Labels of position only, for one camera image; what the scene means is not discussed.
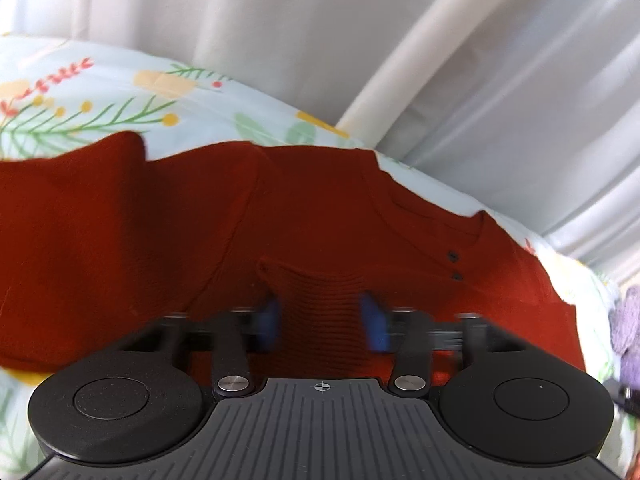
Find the red knit sweater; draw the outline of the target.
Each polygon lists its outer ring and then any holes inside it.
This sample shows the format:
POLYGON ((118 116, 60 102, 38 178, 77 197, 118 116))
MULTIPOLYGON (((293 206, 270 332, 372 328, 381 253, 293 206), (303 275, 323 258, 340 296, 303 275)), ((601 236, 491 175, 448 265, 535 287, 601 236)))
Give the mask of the red knit sweater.
POLYGON ((489 214, 413 194, 375 154, 228 142, 151 160, 120 132, 1 166, 1 363, 51 373, 184 313, 280 307, 262 376, 390 376, 364 297, 474 312, 574 366, 575 309, 489 214))

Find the white curtain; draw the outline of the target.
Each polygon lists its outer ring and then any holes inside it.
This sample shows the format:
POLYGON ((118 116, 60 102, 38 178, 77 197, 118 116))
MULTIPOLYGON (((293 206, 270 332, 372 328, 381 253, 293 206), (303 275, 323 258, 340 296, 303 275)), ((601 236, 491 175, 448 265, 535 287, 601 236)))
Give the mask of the white curtain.
POLYGON ((639 271, 639 0, 1 0, 1 28, 211 68, 639 271))

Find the purple fuzzy cloth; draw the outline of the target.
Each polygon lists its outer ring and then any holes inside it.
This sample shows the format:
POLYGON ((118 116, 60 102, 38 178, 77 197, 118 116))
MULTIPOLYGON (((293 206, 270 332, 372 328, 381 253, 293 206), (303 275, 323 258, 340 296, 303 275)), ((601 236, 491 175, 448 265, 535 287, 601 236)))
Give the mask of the purple fuzzy cloth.
POLYGON ((638 390, 640 382, 639 316, 639 286, 632 285, 608 315, 612 348, 620 357, 620 382, 632 390, 638 390))

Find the floral white bed sheet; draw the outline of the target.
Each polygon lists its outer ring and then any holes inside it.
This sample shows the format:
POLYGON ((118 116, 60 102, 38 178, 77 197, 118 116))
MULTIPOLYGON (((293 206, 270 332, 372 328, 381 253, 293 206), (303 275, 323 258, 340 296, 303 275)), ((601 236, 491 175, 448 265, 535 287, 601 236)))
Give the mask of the floral white bed sheet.
MULTIPOLYGON (((262 145, 360 148, 296 108, 216 73, 134 50, 91 42, 1 36, 1 158, 54 156, 118 130, 143 133, 152 158, 229 140, 262 145)), ((542 263, 560 297, 574 304, 588 373, 620 377, 608 312, 620 293, 541 236, 475 198, 378 154, 385 171, 455 214, 489 212, 542 263)), ((42 375, 1 370, 1 479, 21 479, 43 455, 27 421, 27 402, 42 375)), ((623 477, 637 454, 639 422, 615 408, 599 458, 623 477)))

